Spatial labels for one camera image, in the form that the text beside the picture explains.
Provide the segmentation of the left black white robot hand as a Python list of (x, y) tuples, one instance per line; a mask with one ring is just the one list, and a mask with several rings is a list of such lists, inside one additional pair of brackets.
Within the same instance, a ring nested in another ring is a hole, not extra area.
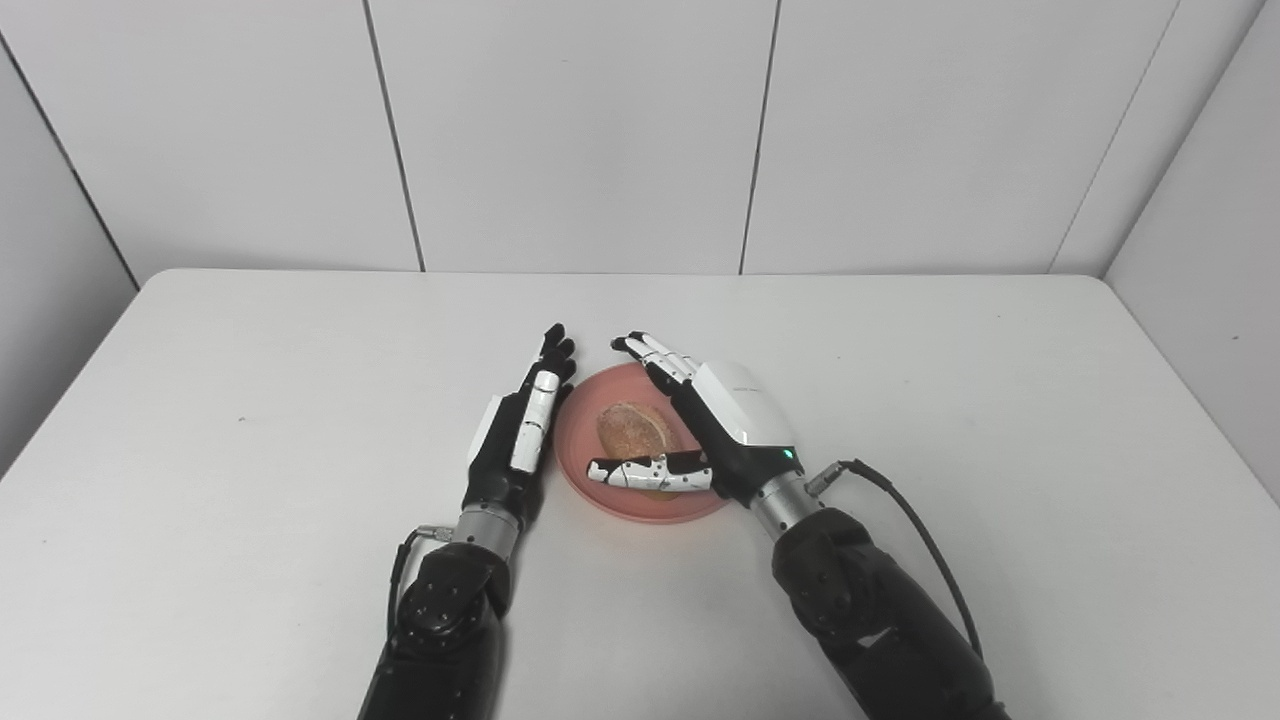
[(541, 345), (518, 388), (492, 398), (468, 456), (462, 506), (500, 510), (520, 528), (538, 518), (544, 501), (544, 451), (556, 419), (573, 389), (575, 342), (561, 323)]

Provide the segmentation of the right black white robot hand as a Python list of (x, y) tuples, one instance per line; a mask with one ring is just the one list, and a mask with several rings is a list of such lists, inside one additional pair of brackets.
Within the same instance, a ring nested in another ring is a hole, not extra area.
[(745, 368), (698, 361), (634, 331), (612, 340), (668, 398), (698, 446), (691, 451), (593, 459), (586, 477), (602, 486), (687, 493), (710, 491), (744, 507), (805, 474), (794, 432), (778, 404)]

